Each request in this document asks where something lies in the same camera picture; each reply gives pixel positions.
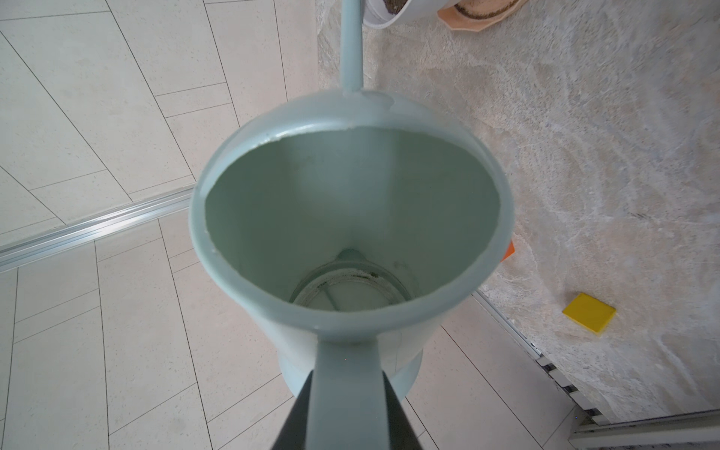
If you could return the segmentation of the white round plant pot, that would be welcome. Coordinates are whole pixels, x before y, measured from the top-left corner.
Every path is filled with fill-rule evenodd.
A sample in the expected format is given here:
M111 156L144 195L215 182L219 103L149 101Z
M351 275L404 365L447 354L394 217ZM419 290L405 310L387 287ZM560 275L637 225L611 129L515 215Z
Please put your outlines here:
M393 24L406 24L435 15L441 9L455 6L459 0L407 0L365 2L363 23L373 29L384 29Z

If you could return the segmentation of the orange plastic block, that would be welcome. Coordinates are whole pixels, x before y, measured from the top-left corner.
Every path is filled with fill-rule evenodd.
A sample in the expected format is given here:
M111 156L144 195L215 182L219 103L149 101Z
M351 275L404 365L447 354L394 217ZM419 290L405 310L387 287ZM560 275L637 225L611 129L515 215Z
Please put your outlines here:
M508 248L507 248L507 251L506 251L506 253L505 253L505 255L504 255L504 258L502 258L502 259L505 261L507 258L509 258L510 256L512 256L514 253L515 253L515 245L514 245L514 242L513 242L513 241L510 241L510 243L509 243L509 245L508 245Z

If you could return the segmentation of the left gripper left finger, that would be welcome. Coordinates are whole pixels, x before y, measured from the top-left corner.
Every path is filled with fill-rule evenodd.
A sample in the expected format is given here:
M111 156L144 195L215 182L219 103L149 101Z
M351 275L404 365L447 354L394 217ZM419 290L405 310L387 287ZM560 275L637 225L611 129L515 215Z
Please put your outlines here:
M313 372L305 380L272 450L305 450Z

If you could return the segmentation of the yellow plastic block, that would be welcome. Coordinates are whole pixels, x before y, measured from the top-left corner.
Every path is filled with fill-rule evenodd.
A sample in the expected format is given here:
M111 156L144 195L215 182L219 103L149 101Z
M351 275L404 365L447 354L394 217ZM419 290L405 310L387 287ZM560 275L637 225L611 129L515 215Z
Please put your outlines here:
M562 313L573 322L600 335L614 318L616 309L581 292L564 308Z

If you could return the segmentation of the peach pot saucer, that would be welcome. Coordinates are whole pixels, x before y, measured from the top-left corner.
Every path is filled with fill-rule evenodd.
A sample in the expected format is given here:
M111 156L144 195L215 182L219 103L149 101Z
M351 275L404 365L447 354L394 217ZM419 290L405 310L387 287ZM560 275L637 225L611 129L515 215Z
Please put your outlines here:
M453 31L480 32L519 11L527 0L463 0L440 9L438 18Z

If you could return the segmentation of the light blue watering can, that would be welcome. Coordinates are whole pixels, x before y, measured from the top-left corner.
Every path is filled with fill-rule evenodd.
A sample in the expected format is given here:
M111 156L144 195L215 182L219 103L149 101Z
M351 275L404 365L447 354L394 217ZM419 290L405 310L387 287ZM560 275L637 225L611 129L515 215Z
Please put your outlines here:
M390 449L400 402L444 316L498 267L510 185L456 120L364 86L364 3L342 5L339 87L247 122L192 193L202 266L272 341L306 449Z

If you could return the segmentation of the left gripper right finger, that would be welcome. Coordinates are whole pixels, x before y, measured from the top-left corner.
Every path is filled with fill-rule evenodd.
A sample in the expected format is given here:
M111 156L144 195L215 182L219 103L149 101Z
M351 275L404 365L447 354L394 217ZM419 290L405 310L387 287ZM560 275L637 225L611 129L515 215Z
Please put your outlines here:
M391 450L422 450L410 421L405 414L401 401L397 397L393 386L384 375L384 392L387 410L387 420L389 429L389 440Z

